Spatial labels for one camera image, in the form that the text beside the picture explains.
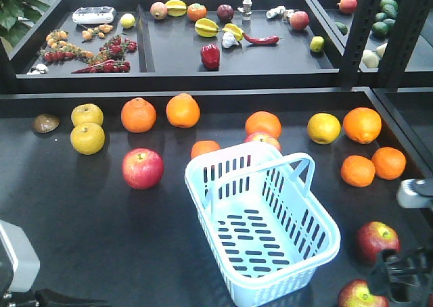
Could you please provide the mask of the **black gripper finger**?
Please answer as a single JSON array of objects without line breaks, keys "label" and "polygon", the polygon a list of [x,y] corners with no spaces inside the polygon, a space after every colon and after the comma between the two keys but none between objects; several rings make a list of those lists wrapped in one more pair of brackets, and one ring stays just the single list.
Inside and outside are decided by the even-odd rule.
[{"label": "black gripper finger", "polygon": [[36,291],[35,298],[39,306],[51,307],[102,307],[110,306],[105,300],[91,300],[65,296],[50,289]]}]

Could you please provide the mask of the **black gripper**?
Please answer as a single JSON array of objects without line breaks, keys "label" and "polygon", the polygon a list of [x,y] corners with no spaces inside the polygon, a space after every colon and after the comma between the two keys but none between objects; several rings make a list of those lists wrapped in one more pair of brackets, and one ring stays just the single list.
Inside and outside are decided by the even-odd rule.
[{"label": "black gripper", "polygon": [[368,276],[368,288],[394,304],[432,303],[432,250],[383,250]]}]

